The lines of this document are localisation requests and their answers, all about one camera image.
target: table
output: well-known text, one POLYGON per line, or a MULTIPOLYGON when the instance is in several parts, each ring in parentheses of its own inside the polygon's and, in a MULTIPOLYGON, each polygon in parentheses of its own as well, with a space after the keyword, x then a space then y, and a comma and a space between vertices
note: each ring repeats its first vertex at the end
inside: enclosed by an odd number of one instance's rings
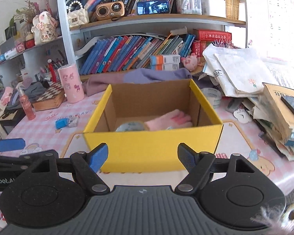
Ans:
MULTIPOLYGON (((60 157, 69 157, 76 151, 89 149, 82 136, 82 131, 87 124, 93 110, 102 97, 99 93, 84 100, 69 104, 68 102, 55 110, 37 112, 33 121, 24 118, 9 134, 8 138, 24 138, 26 148, 21 151, 0 153, 7 156, 19 156, 19 154, 30 154, 48 149, 55 149, 60 157), (55 121, 59 118, 79 114, 80 121, 76 128, 55 129, 55 121)), ((260 129, 254 122, 241 124, 233 114, 227 112, 225 107, 230 98, 223 98, 221 106, 216 112, 224 122, 220 142, 217 147, 218 158, 229 158, 232 153, 240 153, 249 158, 252 150, 256 150, 258 160, 252 163, 268 176, 285 195, 294 189, 294 162, 281 158, 274 150, 267 145, 258 135, 260 129)), ((109 173, 99 172, 99 176, 112 189, 115 184, 119 185, 163 185, 170 184, 175 188, 178 183, 187 175, 186 170, 174 172, 155 173, 109 173)), ((225 174, 215 174, 214 179, 225 174)))

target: pink paper towel roll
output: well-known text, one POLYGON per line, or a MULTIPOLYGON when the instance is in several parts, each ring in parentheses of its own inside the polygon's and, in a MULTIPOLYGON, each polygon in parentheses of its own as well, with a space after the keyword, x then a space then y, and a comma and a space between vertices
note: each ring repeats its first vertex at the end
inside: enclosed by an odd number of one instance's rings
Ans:
POLYGON ((58 69, 58 73, 68 102, 76 103, 83 100, 85 95, 76 64, 65 65, 58 69))

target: screw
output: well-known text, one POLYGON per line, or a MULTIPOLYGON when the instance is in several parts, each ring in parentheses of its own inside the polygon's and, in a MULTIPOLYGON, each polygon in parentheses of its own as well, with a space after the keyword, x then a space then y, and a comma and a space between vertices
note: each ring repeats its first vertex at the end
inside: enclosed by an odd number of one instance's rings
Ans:
POLYGON ((179 184, 179 186, 177 187, 181 192, 190 192, 191 190, 193 190, 194 188, 190 185, 190 184, 179 184))
POLYGON ((107 190, 107 186, 104 184, 96 184, 92 186, 92 190, 97 193, 102 193, 107 190))

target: purple cloth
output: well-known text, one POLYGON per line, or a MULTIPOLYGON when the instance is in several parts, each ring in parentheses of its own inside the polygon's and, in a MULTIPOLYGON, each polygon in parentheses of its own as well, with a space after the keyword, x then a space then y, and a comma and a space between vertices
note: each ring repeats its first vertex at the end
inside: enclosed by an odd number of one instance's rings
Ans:
POLYGON ((176 71, 156 71, 140 68, 126 73, 124 75, 123 82, 134 84, 147 84, 159 81, 183 79, 191 79, 191 73, 185 68, 178 69, 176 71))

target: clear plastic pen holder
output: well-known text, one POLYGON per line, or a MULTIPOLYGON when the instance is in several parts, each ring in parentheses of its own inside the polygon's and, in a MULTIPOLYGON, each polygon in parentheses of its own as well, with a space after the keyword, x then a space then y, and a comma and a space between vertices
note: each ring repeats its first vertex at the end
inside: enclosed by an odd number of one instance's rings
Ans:
POLYGON ((182 9, 183 0, 176 0, 176 9, 179 14, 198 14, 201 15, 201 0, 197 0, 197 9, 196 10, 183 10, 182 9))

